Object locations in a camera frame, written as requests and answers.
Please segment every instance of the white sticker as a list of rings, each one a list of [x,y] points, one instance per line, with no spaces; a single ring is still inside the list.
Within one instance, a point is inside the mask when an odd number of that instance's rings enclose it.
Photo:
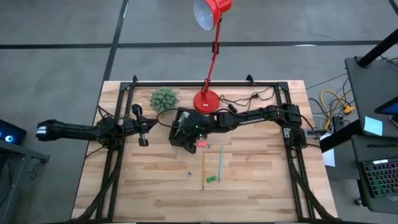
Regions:
[[[373,164],[380,164],[380,163],[387,163],[388,160],[387,159],[382,159],[380,161],[373,161]]]

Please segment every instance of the lamp shade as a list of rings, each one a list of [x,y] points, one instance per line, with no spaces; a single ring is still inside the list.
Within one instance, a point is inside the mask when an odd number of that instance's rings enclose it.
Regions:
[[[232,0],[193,0],[193,13],[202,29],[210,31],[231,6]]]

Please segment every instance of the red desk lamp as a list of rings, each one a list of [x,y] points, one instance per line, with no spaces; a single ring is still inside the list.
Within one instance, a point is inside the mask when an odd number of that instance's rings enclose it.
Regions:
[[[209,74],[207,76],[205,86],[193,98],[195,109],[202,113],[211,113],[218,108],[220,99],[217,93],[209,90],[211,72],[213,71],[214,62],[218,54],[218,37],[221,29],[221,16],[224,12],[231,9],[232,0],[194,0],[193,13],[199,25],[207,31],[211,31],[217,24],[216,40],[213,42],[213,57]]]

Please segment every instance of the lamp base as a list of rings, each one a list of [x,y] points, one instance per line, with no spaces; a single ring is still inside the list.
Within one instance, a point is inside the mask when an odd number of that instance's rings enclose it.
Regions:
[[[193,98],[195,109],[201,113],[211,113],[220,105],[220,99],[213,90],[207,90],[206,97],[202,99],[201,91],[197,92]]]

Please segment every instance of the blue light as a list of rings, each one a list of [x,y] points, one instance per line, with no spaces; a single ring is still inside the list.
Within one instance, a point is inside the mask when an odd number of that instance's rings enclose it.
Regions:
[[[14,140],[14,137],[6,136],[6,142],[12,142],[12,140]]]

